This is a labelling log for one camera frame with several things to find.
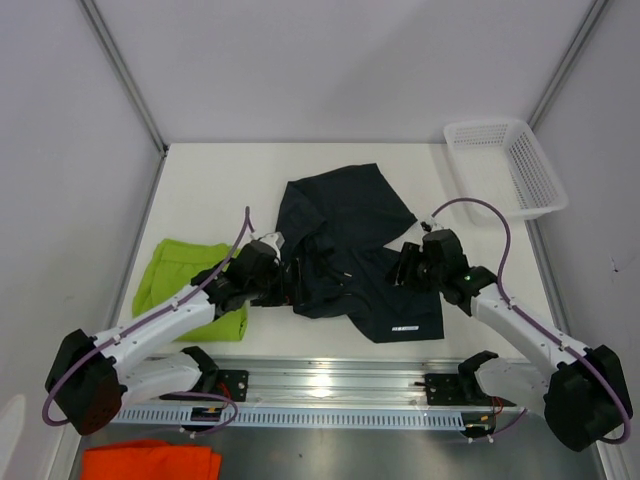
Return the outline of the dark navy shorts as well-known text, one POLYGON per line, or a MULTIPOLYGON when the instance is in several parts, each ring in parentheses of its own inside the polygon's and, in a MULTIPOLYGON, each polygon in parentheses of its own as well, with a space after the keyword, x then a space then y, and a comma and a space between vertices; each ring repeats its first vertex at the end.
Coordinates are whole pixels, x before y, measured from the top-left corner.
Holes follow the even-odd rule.
POLYGON ((385 277, 398 261, 389 243, 417 222, 375 164, 352 165, 287 183, 276 221, 281 258, 300 261, 295 314, 346 316, 374 343, 440 340, 438 293, 414 292, 385 277))

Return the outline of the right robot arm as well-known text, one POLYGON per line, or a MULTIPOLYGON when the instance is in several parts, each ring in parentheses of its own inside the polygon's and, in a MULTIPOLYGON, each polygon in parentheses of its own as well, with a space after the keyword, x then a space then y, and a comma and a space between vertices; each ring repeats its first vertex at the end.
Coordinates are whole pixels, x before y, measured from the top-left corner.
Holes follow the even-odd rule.
POLYGON ((575 452, 597 441, 621 444, 629 439, 633 406, 617 354, 543 325, 517 305, 499 275, 469 264, 452 230, 428 232, 419 244, 404 243, 387 279, 416 292, 439 292, 498 333, 534 368, 519 370, 500 358, 486 360, 458 376, 456 389, 464 401, 507 399, 543 417, 554 436, 575 452))

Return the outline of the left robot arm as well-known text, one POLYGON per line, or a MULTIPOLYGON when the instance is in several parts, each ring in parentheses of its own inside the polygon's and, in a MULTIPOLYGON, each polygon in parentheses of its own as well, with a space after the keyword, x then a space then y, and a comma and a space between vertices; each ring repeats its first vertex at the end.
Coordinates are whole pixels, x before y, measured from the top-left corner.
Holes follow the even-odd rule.
POLYGON ((94 335, 81 329, 68 334, 45 382, 45 404, 57 405, 63 421, 88 436, 123 409, 154 398, 224 401, 216 391, 219 368, 201 348, 160 360, 150 356, 226 314, 272 299, 282 284, 284 243, 279 232, 252 240, 145 314, 94 335))

